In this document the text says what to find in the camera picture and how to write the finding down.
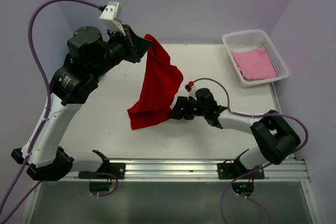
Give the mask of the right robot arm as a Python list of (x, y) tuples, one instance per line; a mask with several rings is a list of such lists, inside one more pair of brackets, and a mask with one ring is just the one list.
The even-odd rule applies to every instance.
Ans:
[(250, 134), (257, 145), (239, 154), (233, 161), (224, 161), (221, 169), (238, 177), (261, 167), (265, 163), (279, 165), (299, 146), (301, 140), (277, 111), (270, 110), (260, 118), (242, 116), (230, 112), (228, 107), (218, 105), (208, 88), (190, 90), (189, 96), (178, 97), (168, 114), (173, 120), (193, 120), (203, 117), (218, 129), (230, 129)]

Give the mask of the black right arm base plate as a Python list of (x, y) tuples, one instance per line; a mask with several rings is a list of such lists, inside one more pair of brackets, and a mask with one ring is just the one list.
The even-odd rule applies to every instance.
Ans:
[(233, 159), (227, 159), (221, 163), (217, 163), (218, 179), (233, 180), (239, 176), (243, 176), (242, 179), (265, 179), (264, 170), (260, 166), (255, 168), (257, 169), (256, 172), (247, 175), (251, 170), (246, 169), (242, 164), (235, 162)]

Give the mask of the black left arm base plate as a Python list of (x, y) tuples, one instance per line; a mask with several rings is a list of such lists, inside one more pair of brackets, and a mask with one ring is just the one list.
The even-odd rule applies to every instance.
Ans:
[(80, 179), (108, 179), (109, 175), (112, 174), (117, 179), (124, 179), (126, 164), (121, 162), (110, 162), (110, 160), (98, 150), (93, 150), (92, 153), (95, 153), (96, 156), (99, 156), (102, 164), (93, 172), (83, 170), (79, 172), (78, 177)]

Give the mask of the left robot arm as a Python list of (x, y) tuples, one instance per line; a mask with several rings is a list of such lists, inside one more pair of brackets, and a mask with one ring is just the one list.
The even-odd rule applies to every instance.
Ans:
[(49, 84), (49, 95), (42, 125), (22, 148), (14, 149), (12, 158), (27, 167), (35, 181), (58, 181), (71, 172), (81, 179), (112, 179), (113, 164), (98, 150), (70, 153), (59, 144), (71, 120), (98, 88), (99, 79), (122, 61), (137, 63), (152, 47), (152, 41), (137, 36), (129, 25), (122, 31), (108, 31), (104, 41), (93, 26), (77, 29), (67, 41), (64, 64)]

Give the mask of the red t-shirt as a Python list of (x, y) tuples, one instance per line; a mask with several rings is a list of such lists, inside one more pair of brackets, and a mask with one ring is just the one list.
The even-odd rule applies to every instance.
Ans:
[(182, 81), (183, 74), (171, 64), (171, 57), (157, 39), (146, 34), (152, 42), (147, 51), (144, 80), (139, 100), (128, 109), (132, 130), (158, 125), (167, 121)]

